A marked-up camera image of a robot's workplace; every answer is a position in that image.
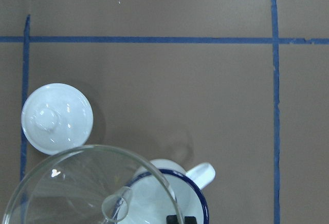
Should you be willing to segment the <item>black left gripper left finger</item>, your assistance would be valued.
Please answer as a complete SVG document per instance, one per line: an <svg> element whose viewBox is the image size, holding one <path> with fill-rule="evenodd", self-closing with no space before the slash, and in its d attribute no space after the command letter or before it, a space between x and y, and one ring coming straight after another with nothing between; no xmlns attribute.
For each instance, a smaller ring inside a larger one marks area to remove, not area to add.
<svg viewBox="0 0 329 224"><path fill-rule="evenodd" d="M177 224L177 216L176 215L168 215L166 217L166 224Z"/></svg>

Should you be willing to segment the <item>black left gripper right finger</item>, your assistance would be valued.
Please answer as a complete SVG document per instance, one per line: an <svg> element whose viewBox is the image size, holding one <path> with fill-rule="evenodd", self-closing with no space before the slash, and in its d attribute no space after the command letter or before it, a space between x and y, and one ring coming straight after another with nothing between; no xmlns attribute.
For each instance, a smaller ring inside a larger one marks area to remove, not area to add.
<svg viewBox="0 0 329 224"><path fill-rule="evenodd" d="M184 224L195 224L195 217L194 216L185 216Z"/></svg>

